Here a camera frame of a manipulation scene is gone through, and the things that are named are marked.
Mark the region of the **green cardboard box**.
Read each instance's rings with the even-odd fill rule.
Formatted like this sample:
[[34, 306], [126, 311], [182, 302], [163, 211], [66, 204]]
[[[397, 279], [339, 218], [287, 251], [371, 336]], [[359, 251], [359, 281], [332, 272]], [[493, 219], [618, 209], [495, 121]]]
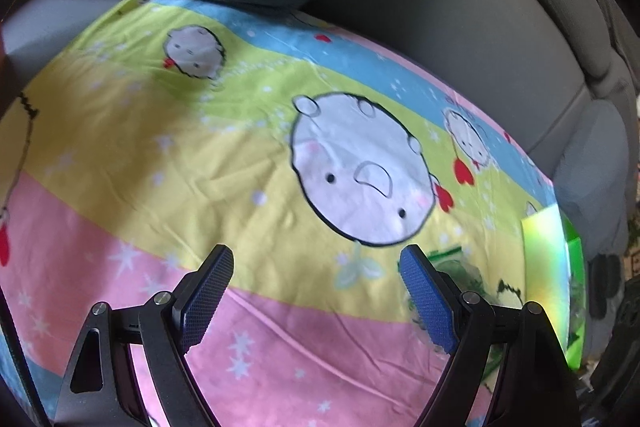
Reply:
[[587, 288], [582, 240], [556, 204], [522, 220], [525, 297], [546, 312], [568, 366], [582, 365]]

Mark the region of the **cartoon print bedsheet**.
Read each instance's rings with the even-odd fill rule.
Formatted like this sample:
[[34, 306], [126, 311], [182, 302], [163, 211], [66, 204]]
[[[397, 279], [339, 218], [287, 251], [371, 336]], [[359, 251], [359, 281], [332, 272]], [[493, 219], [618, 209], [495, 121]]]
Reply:
[[235, 266], [188, 355], [226, 426], [409, 426], [447, 358], [397, 261], [462, 246], [523, 291], [551, 181], [429, 72], [343, 29], [122, 0], [1, 121], [1, 286], [48, 412], [89, 308], [137, 306], [218, 244]]

